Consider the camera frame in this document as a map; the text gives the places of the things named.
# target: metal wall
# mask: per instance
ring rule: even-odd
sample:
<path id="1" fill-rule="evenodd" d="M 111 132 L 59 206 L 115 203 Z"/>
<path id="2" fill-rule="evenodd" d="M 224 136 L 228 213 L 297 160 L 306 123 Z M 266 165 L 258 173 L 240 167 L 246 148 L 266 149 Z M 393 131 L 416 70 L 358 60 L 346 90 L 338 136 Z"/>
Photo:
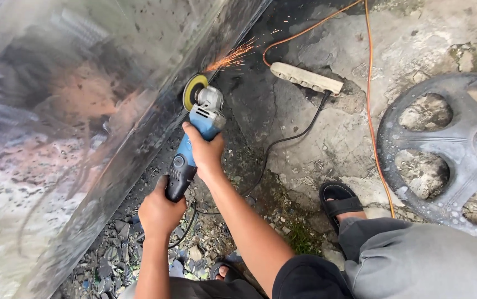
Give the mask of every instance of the metal wall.
<path id="1" fill-rule="evenodd" d="M 0 298 L 48 298 L 269 0 L 0 0 Z"/>

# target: blue angle grinder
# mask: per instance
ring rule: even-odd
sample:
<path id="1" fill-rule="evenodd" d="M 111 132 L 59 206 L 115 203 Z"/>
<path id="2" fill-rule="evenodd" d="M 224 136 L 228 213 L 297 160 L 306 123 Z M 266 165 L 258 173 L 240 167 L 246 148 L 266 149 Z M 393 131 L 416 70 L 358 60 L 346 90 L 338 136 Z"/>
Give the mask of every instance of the blue angle grinder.
<path id="1" fill-rule="evenodd" d="M 190 122 L 207 141 L 213 140 L 226 124 L 226 118 L 222 115 L 223 105 L 222 93 L 209 86 L 207 78 L 202 74 L 192 77 L 183 91 L 183 106 L 189 111 Z M 191 141 L 185 134 L 170 164 L 168 186 L 165 189 L 167 199 L 178 202 L 197 170 Z"/>

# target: power strip socket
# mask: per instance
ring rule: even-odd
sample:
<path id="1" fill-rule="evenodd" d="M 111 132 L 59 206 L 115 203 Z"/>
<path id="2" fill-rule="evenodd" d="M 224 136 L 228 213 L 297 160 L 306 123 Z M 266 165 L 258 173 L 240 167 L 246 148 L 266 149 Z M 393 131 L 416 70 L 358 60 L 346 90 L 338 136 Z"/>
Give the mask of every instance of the power strip socket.
<path id="1" fill-rule="evenodd" d="M 337 95 L 340 93 L 342 85 L 344 85 L 340 81 L 305 71 L 282 62 L 274 62 L 270 67 L 270 71 L 281 79 L 288 80 L 303 87 L 311 88 L 316 92 L 325 93 L 327 90 Z"/>

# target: person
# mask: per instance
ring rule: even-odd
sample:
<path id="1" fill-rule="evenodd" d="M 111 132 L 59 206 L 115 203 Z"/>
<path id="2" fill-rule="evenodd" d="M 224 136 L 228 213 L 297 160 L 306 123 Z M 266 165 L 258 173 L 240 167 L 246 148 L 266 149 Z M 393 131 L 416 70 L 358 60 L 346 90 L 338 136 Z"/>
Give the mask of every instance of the person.
<path id="1" fill-rule="evenodd" d="M 320 201 L 347 258 L 344 274 L 312 255 L 295 255 L 282 237 L 235 190 L 221 165 L 221 134 L 207 142 L 183 123 L 198 176 L 207 184 L 244 263 L 272 299 L 477 298 L 477 239 L 450 227 L 399 219 L 366 219 L 355 193 L 337 181 L 320 188 Z M 139 208 L 146 232 L 139 279 L 121 298 L 261 299 L 228 263 L 202 282 L 169 277 L 168 242 L 186 210 L 165 198 L 167 178 Z"/>

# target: dirt ground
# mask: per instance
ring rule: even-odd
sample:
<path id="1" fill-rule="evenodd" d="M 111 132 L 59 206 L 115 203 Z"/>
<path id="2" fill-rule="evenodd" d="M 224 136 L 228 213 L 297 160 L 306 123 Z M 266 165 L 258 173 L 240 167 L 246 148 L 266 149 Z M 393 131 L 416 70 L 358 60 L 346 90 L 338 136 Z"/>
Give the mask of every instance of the dirt ground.
<path id="1" fill-rule="evenodd" d="M 262 51 L 348 3 L 274 1 L 245 37 L 257 38 L 259 47 L 246 57 L 240 71 L 219 72 L 211 83 L 226 100 L 222 162 L 239 191 L 247 190 L 258 177 L 268 144 L 305 129 L 321 100 L 320 94 L 273 76 L 262 63 Z M 376 129 L 388 105 L 405 89 L 442 73 L 477 72 L 477 1 L 375 1 L 370 23 L 375 42 L 371 114 Z M 273 148 L 261 184 L 247 198 L 298 253 L 322 255 L 339 267 L 343 267 L 343 255 L 320 210 L 318 187 L 326 180 L 342 180 L 355 190 L 369 218 L 389 216 L 366 120 L 367 47 L 365 16 L 357 6 L 269 52 L 269 61 L 341 80 L 344 87 L 339 96 L 328 99 L 309 134 Z M 477 90 L 470 94 L 477 100 Z M 428 95 L 403 112 L 400 123 L 414 130 L 435 130 L 451 118 L 447 104 Z M 166 173 L 182 135 L 179 128 L 169 138 L 58 296 L 112 299 L 136 280 L 142 250 L 136 242 L 142 231 L 136 210 Z M 437 196 L 450 175 L 447 164 L 431 153 L 405 151 L 396 157 L 396 164 L 422 199 Z M 201 180 L 196 178 L 186 195 L 201 211 L 216 212 Z M 423 222 L 392 195 L 398 218 Z M 183 234 L 187 237 L 169 251 L 170 264 L 179 260 L 185 277 L 207 279 L 216 258 L 227 256 L 240 262 L 222 217 L 199 214 L 186 231 L 192 213 L 190 208 L 174 231 L 171 241 Z M 477 221 L 477 194 L 464 213 Z"/>

